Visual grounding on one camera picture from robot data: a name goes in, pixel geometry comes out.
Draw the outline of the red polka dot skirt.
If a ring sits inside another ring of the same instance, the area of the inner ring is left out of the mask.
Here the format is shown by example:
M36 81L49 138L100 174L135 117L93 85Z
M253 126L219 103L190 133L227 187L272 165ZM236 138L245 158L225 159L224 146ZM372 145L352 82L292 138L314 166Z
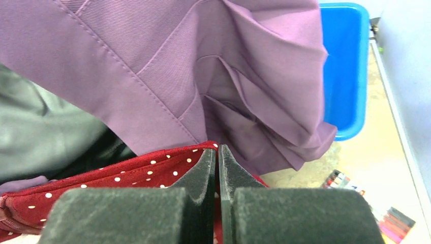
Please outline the red polka dot skirt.
M207 149L216 151L213 242L222 243L219 145L164 149L80 175L1 195L1 242L21 243L21 236L40 235L54 205L66 191L88 188L168 188L189 172Z

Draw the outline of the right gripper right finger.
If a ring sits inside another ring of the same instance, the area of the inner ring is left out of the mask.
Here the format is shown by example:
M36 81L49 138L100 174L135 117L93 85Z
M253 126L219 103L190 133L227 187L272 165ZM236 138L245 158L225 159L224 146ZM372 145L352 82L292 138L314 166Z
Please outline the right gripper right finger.
M383 243L355 191L268 188L219 147L223 243Z

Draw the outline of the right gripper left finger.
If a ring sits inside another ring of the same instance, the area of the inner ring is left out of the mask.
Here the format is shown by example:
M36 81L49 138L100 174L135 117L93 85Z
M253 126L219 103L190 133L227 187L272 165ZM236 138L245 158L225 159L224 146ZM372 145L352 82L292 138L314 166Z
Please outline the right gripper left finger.
M66 191L40 243L212 243L216 151L168 188Z

